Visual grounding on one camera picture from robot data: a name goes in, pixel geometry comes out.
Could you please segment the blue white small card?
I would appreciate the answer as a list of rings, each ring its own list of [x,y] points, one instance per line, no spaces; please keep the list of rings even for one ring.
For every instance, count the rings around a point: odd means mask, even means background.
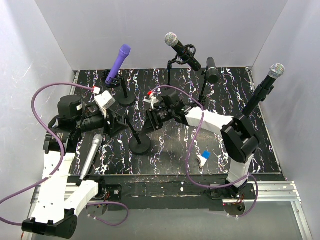
[[[210,157],[211,153],[209,151],[204,151],[201,155],[197,155],[196,159],[198,161],[199,164],[199,169],[203,169],[203,167],[205,166],[205,164],[207,163],[209,157]]]

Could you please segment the black microphone silver grille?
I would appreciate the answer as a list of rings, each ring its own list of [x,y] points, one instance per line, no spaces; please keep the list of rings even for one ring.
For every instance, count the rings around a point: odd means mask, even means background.
[[[273,64],[268,71],[268,75],[260,84],[265,90],[269,90],[274,82],[281,77],[285,72],[285,67],[281,63]]]

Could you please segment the small black tripod stand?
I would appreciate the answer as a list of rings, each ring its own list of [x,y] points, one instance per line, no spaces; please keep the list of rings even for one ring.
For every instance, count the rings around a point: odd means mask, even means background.
[[[204,77],[204,82],[203,82],[203,85],[202,85],[202,88],[201,88],[201,92],[199,94],[199,98],[198,98],[198,102],[203,106],[205,107],[205,104],[206,104],[206,99],[207,97],[205,96],[205,89],[206,89],[206,86],[207,86],[207,69],[206,70],[203,70],[201,75]]]

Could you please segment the black tripod stand with shockmount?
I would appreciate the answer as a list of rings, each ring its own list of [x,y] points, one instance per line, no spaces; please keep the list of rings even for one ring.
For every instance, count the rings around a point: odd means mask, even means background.
[[[185,65],[188,64],[191,69],[198,71],[199,64],[195,63],[195,54],[196,54],[196,47],[192,44],[187,44],[183,46],[185,48],[185,52],[179,56],[178,54],[175,57],[167,62],[167,84],[171,85],[171,71],[172,65],[177,63],[178,65]]]

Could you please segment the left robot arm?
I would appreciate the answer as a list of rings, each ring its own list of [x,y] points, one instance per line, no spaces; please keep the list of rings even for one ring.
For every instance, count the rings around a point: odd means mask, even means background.
[[[82,134],[103,129],[113,137],[127,126],[112,110],[116,100],[105,91],[84,104],[78,95],[67,95],[57,105],[58,115],[46,126],[44,168],[37,203],[31,216],[22,222],[22,230],[38,235],[70,239],[77,228],[78,216],[89,206],[107,206],[110,196],[102,177],[89,175],[103,136],[94,136],[75,190],[65,197],[69,171]]]

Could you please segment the right round-base mic stand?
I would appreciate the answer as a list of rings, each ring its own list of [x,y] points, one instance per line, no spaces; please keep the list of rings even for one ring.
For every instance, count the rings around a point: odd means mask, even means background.
[[[255,89],[252,98],[243,109],[242,114],[246,117],[249,117],[254,109],[258,106],[258,104],[260,102],[263,102],[273,89],[273,85],[269,89],[265,89],[261,84],[259,84]]]

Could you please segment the aluminium frame rail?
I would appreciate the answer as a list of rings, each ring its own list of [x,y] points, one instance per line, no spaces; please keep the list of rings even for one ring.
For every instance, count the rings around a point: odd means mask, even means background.
[[[105,195],[109,201],[110,191],[105,185],[102,186],[102,193]],[[271,202],[290,202],[296,222],[298,224],[301,236],[304,240],[311,239],[312,234],[310,232],[307,220],[304,216],[304,212],[301,206],[301,198],[298,193],[298,189],[293,181],[259,181],[254,183],[249,181],[247,185],[241,191],[241,194],[244,196],[244,199],[240,201],[240,205],[250,202],[262,202],[262,203],[271,203]],[[235,216],[235,208],[231,204],[235,201],[224,200],[222,211]]]

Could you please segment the black glitter microphone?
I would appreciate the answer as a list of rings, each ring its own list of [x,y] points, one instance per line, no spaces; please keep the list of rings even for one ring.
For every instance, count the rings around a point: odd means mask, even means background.
[[[167,46],[171,47],[176,52],[176,56],[169,61],[171,64],[188,64],[195,72],[202,68],[201,64],[195,59],[196,49],[193,45],[183,45],[178,40],[177,35],[173,32],[167,33],[164,41]]]

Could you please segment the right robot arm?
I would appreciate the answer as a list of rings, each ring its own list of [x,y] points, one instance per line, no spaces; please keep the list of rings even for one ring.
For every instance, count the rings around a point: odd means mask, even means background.
[[[260,145],[258,136],[246,116],[220,115],[202,110],[196,103],[185,104],[175,90],[166,91],[161,99],[150,91],[143,100],[150,104],[150,108],[146,110],[142,134],[160,130],[165,122],[175,120],[177,123],[200,127],[219,135],[231,158],[225,192],[232,199],[243,195],[252,159]]]

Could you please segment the black shotgun microphone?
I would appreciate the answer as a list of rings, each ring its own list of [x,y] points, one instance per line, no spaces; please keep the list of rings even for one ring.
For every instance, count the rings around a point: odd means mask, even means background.
[[[210,84],[216,84],[220,80],[220,74],[217,70],[213,57],[208,57],[206,60],[206,79]]]

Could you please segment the black round-base mic stand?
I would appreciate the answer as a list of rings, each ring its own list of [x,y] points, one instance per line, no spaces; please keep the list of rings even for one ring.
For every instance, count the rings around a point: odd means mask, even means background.
[[[125,122],[129,126],[133,135],[133,137],[129,140],[129,149],[131,150],[132,154],[138,156],[146,155],[151,148],[151,139],[145,134],[138,133],[134,129],[128,116],[125,117]]]

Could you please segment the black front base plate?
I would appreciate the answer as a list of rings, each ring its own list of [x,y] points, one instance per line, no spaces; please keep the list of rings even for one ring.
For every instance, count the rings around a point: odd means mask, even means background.
[[[104,186],[110,191],[109,201],[119,201],[129,210],[195,210],[223,211],[224,200],[234,202],[240,194],[215,186],[224,183],[224,175],[195,177],[201,188],[184,175],[103,175]]]

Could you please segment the purple microphone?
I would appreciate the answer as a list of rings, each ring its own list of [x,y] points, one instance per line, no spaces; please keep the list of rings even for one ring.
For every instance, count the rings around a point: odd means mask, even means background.
[[[130,55],[130,52],[131,52],[131,47],[128,44],[123,44],[121,46],[121,48],[119,49],[118,56],[113,64],[113,67],[111,68],[105,80],[105,83],[107,85],[110,85],[112,83],[112,79],[116,77],[125,59]]]

